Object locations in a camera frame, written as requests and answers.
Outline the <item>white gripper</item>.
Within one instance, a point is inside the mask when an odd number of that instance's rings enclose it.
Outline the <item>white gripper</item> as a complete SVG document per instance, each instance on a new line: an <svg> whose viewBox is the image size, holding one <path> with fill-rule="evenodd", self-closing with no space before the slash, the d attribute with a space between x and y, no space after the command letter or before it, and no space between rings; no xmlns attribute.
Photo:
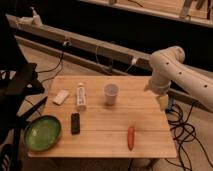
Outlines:
<svg viewBox="0 0 213 171"><path fill-rule="evenodd" d="M155 83L152 79L150 79L148 81L148 85L146 85L144 87L144 92L151 90L153 93L161 95L157 97L159 106L160 106L160 110L164 111L167 109L168 107L168 95L166 94L170 88L171 83L168 82L164 85L159 85L157 83Z"/></svg>

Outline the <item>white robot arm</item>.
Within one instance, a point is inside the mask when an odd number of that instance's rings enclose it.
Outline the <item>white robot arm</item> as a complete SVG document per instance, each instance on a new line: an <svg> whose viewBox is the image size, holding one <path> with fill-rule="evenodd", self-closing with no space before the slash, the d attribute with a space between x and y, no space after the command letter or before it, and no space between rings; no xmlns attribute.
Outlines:
<svg viewBox="0 0 213 171"><path fill-rule="evenodd" d="M163 95L174 82L213 112L213 79L186 67L184 59L185 52L179 46L153 52L149 57L152 75L147 88Z"/></svg>

